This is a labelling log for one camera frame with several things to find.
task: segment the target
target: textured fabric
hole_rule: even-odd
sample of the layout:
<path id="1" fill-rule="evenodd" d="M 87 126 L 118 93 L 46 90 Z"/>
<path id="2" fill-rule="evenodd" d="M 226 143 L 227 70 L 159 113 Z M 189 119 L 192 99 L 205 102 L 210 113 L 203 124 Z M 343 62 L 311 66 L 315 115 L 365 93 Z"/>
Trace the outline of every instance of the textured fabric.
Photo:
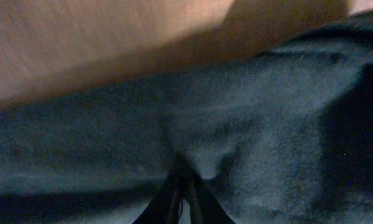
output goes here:
<path id="1" fill-rule="evenodd" d="M 373 223 L 370 15 L 0 111 L 0 223 L 131 223 L 175 151 L 236 223 Z"/>

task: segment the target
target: gray fabric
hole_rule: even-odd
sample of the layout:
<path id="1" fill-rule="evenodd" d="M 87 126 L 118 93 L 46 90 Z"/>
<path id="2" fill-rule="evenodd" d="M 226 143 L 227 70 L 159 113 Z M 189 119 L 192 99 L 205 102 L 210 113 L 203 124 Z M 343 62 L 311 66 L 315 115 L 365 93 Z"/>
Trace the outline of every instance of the gray fabric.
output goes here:
<path id="1" fill-rule="evenodd" d="M 0 223 L 130 223 L 175 151 L 236 223 L 373 223 L 373 21 L 0 111 Z"/>

